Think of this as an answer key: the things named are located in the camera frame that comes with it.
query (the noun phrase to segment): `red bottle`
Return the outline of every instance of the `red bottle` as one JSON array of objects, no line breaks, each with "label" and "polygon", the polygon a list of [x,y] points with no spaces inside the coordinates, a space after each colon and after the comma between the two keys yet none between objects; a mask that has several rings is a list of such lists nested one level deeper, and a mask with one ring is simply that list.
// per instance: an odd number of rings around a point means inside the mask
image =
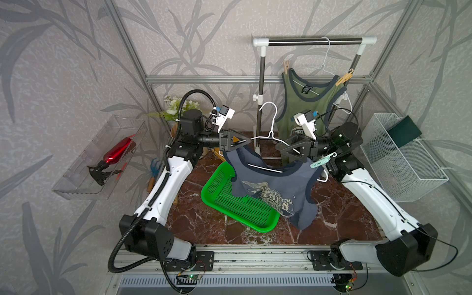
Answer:
[{"label": "red bottle", "polygon": [[[111,174],[111,171],[110,172],[103,172],[103,170],[108,168],[110,165],[118,163],[119,159],[121,159],[121,157],[123,155],[125,155],[125,151],[126,151],[126,149],[128,149],[128,147],[129,147],[129,149],[127,150],[126,153],[131,152],[135,149],[136,143],[131,139],[131,137],[133,137],[133,136],[134,135],[132,135],[130,137],[123,138],[119,143],[117,143],[114,147],[112,147],[103,156],[103,160],[98,162],[97,166],[95,166],[95,167],[88,166],[90,175],[93,177],[93,179],[95,179],[95,181],[98,184],[104,185],[105,180]],[[121,173],[121,172],[122,172],[122,170],[115,170],[113,172],[113,174],[118,174],[118,173]]]}]

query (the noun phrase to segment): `wooden clothespin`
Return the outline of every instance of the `wooden clothespin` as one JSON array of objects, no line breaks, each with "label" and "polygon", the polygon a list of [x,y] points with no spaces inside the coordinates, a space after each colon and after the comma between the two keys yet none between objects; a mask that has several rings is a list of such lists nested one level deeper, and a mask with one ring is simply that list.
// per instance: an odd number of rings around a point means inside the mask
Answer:
[{"label": "wooden clothespin", "polygon": [[344,74],[337,82],[336,86],[339,86],[339,84],[346,82],[347,80],[351,79],[353,77],[354,69],[350,69],[349,72]]},{"label": "wooden clothespin", "polygon": [[282,61],[282,63],[284,64],[284,73],[285,75],[288,74],[288,68],[290,67],[289,64],[290,64],[290,61],[287,60],[287,62],[285,62],[285,59]]}]

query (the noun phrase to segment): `ventilation grille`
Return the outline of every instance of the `ventilation grille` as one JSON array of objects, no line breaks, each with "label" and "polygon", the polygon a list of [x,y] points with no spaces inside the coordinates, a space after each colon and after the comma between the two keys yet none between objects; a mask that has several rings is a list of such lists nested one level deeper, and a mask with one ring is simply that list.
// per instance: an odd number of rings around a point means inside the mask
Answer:
[{"label": "ventilation grille", "polygon": [[[334,286],[331,274],[264,274],[264,275],[204,275],[197,286],[202,287],[275,287],[275,286]],[[124,275],[120,287],[168,287],[164,275]]]}]

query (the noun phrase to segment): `wooden handle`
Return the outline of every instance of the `wooden handle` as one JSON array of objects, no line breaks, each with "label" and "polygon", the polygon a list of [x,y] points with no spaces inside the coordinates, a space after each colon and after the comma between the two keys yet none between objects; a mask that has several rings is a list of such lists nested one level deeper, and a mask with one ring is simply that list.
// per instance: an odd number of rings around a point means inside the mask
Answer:
[{"label": "wooden handle", "polygon": [[149,184],[148,184],[148,193],[150,193],[152,191],[152,188],[154,187],[154,177],[151,177],[151,179],[149,179]]}]

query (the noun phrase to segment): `green tray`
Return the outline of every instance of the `green tray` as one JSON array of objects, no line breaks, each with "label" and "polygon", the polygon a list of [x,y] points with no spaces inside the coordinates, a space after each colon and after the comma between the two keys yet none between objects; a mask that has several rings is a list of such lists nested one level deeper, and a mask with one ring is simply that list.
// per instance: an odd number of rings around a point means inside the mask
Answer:
[{"label": "green tray", "polygon": [[235,197],[231,194],[231,178],[235,171],[228,162],[216,169],[202,189],[202,201],[208,206],[246,224],[261,233],[275,228],[280,214],[261,199],[249,195]]}]

